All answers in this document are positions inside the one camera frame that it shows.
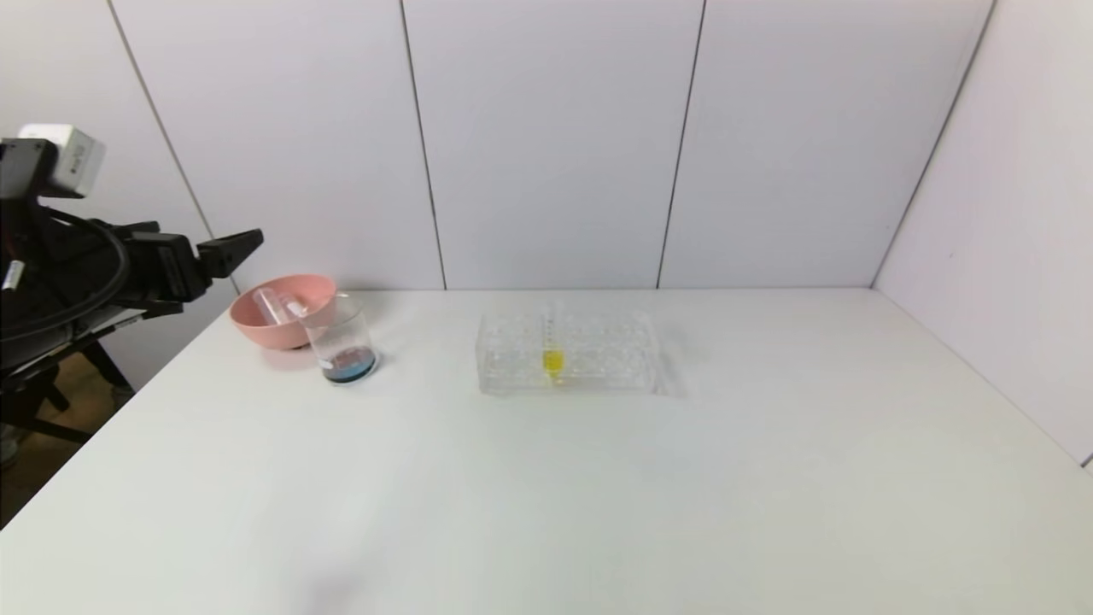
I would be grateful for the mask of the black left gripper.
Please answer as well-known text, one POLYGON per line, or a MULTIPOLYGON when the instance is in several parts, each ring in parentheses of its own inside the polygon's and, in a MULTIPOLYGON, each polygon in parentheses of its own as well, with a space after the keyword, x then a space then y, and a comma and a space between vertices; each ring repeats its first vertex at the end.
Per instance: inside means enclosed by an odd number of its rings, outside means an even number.
POLYGON ((40 295, 54 314, 89 303, 80 318, 124 310, 181 314, 205 295, 211 277, 226 279, 263 244, 261 229, 196 245, 158 232, 86 233, 63 260, 46 267, 40 295))

